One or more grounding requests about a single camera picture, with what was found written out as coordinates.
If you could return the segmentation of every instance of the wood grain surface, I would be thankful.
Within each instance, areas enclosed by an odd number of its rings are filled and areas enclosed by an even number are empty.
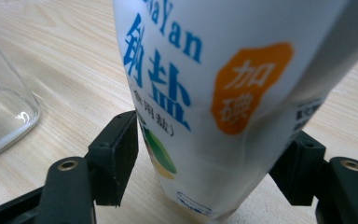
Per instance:
[[[133,104],[110,0],[0,0],[0,48],[42,107],[39,123],[0,154],[1,204],[42,186],[53,162],[84,156]],[[358,160],[358,64],[305,131],[327,146],[327,159]],[[266,176],[227,223],[316,223],[314,209],[290,206]],[[102,224],[206,222],[164,196],[142,141],[122,206],[96,212]]]

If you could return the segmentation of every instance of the clear glass cup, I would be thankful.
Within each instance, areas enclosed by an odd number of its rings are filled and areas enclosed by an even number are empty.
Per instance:
[[[40,105],[0,50],[0,152],[39,120]]]

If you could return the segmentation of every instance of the yellow graphic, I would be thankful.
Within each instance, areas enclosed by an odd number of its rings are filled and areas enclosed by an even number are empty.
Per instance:
[[[275,84],[293,56],[289,43],[240,50],[217,74],[212,113],[218,128],[240,133],[261,97]]]

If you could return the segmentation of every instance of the wooden table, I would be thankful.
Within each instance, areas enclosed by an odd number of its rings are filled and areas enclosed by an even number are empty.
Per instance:
[[[132,110],[110,0],[0,1],[0,48],[42,106],[39,123],[0,155],[0,204],[44,184],[49,166],[84,156],[110,119]],[[358,160],[358,64],[305,128],[326,158]],[[168,200],[145,145],[120,208],[97,207],[98,223],[203,223]],[[315,223],[267,176],[227,223]]]

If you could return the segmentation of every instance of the orange hexagon label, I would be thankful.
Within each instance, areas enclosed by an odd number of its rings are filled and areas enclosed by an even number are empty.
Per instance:
[[[240,133],[261,97],[274,85],[293,56],[289,43],[241,49],[217,74],[212,113],[224,133]]]

